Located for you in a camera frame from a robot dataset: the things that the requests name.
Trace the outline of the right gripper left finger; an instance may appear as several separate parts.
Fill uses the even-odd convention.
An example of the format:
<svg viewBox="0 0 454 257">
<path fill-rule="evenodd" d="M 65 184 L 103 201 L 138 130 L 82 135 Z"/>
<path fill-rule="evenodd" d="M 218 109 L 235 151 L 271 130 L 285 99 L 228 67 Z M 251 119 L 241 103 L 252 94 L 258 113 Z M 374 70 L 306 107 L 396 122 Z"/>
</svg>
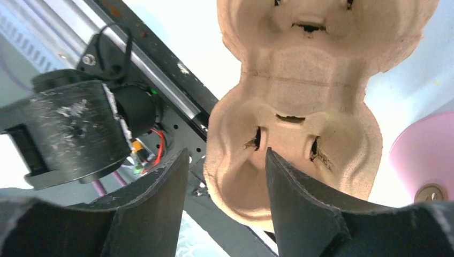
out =
<svg viewBox="0 0 454 257">
<path fill-rule="evenodd" d="M 89 204 L 1 197 L 1 256 L 175 256 L 189 153 Z"/>
</svg>

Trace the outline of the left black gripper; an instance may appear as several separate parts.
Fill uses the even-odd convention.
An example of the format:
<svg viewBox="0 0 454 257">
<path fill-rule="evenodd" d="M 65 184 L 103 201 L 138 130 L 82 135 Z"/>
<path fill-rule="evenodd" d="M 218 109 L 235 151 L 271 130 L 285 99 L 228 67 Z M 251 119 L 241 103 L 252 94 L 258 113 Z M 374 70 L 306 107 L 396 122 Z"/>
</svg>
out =
<svg viewBox="0 0 454 257">
<path fill-rule="evenodd" d="M 139 82 L 107 82 L 77 70 L 44 73 L 34 93 L 1 107 L 1 188 L 90 183 L 116 171 L 158 115 Z"/>
</svg>

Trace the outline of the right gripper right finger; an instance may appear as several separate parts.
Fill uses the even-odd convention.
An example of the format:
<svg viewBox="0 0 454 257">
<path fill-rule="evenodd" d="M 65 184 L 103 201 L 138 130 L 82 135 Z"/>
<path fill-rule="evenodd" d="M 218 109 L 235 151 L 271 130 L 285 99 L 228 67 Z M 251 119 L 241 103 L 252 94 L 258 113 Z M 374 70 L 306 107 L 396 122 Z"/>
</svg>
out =
<svg viewBox="0 0 454 257">
<path fill-rule="evenodd" d="M 453 256 L 453 203 L 401 208 L 340 192 L 266 153 L 280 256 Z"/>
</svg>

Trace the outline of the single brown cup carrier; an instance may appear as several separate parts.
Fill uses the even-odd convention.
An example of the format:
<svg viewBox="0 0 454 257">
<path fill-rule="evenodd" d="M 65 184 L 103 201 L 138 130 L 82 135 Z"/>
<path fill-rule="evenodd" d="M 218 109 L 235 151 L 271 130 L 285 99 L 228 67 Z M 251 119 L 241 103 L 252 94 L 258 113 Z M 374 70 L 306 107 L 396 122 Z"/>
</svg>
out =
<svg viewBox="0 0 454 257">
<path fill-rule="evenodd" d="M 273 231 L 265 158 L 367 200 L 382 158 L 369 79 L 408 58 L 438 1 L 218 1 L 239 83 L 214 106 L 203 174 L 233 220 Z"/>
</svg>

